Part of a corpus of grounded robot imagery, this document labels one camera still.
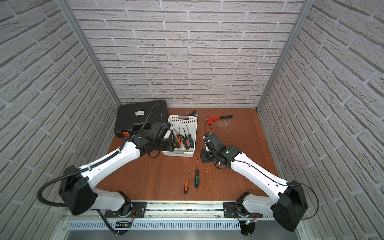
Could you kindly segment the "long orange screwdriver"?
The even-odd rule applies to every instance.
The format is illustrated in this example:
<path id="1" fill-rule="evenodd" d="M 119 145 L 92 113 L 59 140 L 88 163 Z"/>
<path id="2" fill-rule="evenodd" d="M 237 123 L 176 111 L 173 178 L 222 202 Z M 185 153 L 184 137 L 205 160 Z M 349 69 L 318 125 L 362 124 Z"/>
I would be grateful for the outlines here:
<path id="1" fill-rule="evenodd" d="M 177 148 L 180 149 L 182 145 L 182 137 L 178 131 L 175 130 L 175 132 L 176 132 L 177 143 L 178 143 Z"/>

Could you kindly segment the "short orange screwdriver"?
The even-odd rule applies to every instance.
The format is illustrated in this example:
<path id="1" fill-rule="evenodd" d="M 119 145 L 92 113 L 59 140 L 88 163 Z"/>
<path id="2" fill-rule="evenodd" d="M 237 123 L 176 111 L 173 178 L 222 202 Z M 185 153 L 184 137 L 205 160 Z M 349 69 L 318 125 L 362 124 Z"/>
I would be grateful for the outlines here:
<path id="1" fill-rule="evenodd" d="M 188 191 L 189 191 L 190 172 L 191 172 L 191 169 L 189 169 L 189 172 L 188 172 L 188 175 L 187 175 L 187 178 L 186 178 L 186 181 L 185 181 L 185 185 L 184 185 L 184 188 L 183 188 L 183 193 L 184 193 L 184 194 L 187 194 Z"/>

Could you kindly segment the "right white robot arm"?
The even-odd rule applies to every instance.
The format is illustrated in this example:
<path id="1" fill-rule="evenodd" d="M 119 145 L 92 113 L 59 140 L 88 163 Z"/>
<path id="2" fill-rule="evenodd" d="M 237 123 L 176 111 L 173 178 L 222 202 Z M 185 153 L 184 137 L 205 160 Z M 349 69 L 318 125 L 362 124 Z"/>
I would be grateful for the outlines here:
<path id="1" fill-rule="evenodd" d="M 309 206 L 303 183 L 288 182 L 252 161 L 242 150 L 225 144 L 213 133 L 203 137 L 206 148 L 201 151 L 203 163 L 214 163 L 219 170 L 232 170 L 259 187 L 266 197 L 244 192 L 236 201 L 225 202 L 226 218 L 261 218 L 271 216 L 284 229 L 293 232 Z"/>

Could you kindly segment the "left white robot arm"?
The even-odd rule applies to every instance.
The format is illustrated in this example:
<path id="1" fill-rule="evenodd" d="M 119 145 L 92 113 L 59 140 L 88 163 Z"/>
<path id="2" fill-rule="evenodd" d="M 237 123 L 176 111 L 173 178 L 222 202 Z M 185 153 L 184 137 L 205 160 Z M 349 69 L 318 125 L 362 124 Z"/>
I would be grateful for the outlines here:
<path id="1" fill-rule="evenodd" d="M 148 130 L 127 137 L 122 145 L 106 156 L 76 168 L 69 166 L 63 176 L 53 179 L 37 192 L 37 199 L 44 205 L 67 207 L 78 216 L 88 210 L 106 210 L 126 217 L 133 212 L 132 201 L 121 191 L 109 192 L 97 189 L 97 185 L 125 164 L 149 155 L 152 151 L 173 151 L 176 147 L 170 123 L 155 122 Z M 62 203 L 44 198 L 43 192 L 50 185 L 60 183 L 59 196 Z"/>

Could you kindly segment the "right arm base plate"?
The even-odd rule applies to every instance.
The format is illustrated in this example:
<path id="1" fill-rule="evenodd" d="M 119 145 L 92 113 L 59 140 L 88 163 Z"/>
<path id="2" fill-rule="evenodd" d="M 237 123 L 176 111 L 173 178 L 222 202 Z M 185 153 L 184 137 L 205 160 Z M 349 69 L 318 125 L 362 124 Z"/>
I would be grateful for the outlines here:
<path id="1" fill-rule="evenodd" d="M 245 207 L 238 202 L 224 202 L 223 203 L 225 218 L 263 218 L 263 214 L 250 213 Z"/>

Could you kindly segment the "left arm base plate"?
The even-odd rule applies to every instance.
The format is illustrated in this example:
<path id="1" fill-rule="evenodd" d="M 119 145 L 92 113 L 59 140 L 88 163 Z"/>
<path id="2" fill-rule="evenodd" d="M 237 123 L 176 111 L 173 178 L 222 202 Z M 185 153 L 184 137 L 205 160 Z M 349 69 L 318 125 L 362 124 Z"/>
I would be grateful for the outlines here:
<path id="1" fill-rule="evenodd" d="M 147 202 L 131 202 L 131 207 L 126 215 L 122 215 L 120 212 L 113 212 L 111 210 L 107 210 L 105 212 L 106 218 L 132 218 L 134 213 L 136 214 L 136 218 L 143 218 L 146 212 Z"/>

